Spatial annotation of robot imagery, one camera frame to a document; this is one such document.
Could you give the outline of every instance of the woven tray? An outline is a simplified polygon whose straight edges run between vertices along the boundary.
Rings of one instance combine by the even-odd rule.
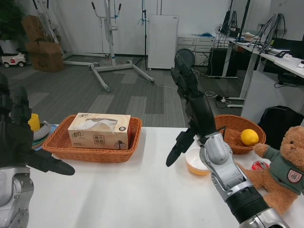
[[[76,115],[68,116],[43,143],[42,148],[52,152],[61,159],[96,163],[126,162],[135,152],[142,129],[141,119],[131,117],[130,128],[132,136],[130,140],[130,149],[112,150],[73,147],[67,129],[75,117]]]
[[[253,146],[246,146],[241,141],[241,133],[245,129],[252,129],[258,135],[258,142],[265,143],[265,132],[256,123],[236,115],[217,115],[215,116],[217,129],[226,126],[224,141],[229,144],[234,154],[246,154],[253,150]]]

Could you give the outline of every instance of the lemon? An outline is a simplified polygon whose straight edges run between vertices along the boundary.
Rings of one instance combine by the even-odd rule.
[[[258,135],[254,130],[246,129],[241,133],[241,140],[246,146],[254,146],[258,143]]]

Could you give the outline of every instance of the green shirt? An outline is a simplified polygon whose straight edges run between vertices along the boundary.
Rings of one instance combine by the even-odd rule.
[[[279,184],[294,191],[298,195],[304,191],[304,172],[290,161],[284,159],[280,151],[269,147],[264,158],[271,161],[270,174]]]

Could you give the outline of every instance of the potted plant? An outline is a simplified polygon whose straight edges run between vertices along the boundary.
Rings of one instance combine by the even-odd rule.
[[[16,53],[18,39],[24,34],[22,17],[14,0],[0,1],[0,46],[4,53]]]

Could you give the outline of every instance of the backpack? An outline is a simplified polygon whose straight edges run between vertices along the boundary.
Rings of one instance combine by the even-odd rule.
[[[304,116],[285,106],[267,108],[261,117],[259,125],[266,134],[266,144],[277,150],[285,133],[290,127],[299,126]]]

